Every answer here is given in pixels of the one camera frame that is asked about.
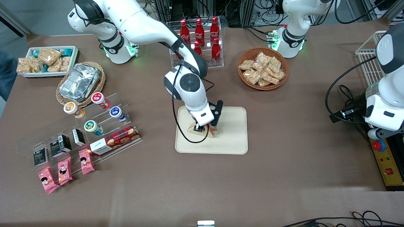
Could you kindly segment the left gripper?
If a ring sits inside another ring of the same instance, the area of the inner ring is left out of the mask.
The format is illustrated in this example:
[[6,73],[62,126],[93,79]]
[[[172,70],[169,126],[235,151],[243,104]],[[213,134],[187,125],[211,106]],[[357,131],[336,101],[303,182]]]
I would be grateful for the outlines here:
[[403,108],[394,107],[386,103],[379,95],[366,98],[365,106],[350,105],[333,114],[330,114],[332,123],[339,121],[364,124],[367,122],[378,128],[397,131],[404,120]]

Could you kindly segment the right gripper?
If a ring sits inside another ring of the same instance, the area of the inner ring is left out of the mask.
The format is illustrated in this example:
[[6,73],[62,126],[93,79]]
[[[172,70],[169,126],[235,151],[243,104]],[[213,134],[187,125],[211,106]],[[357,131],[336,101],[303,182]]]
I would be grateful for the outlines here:
[[206,102],[203,104],[188,103],[188,112],[197,122],[193,131],[202,132],[203,125],[209,124],[210,128],[216,128],[223,109],[223,101],[216,104]]

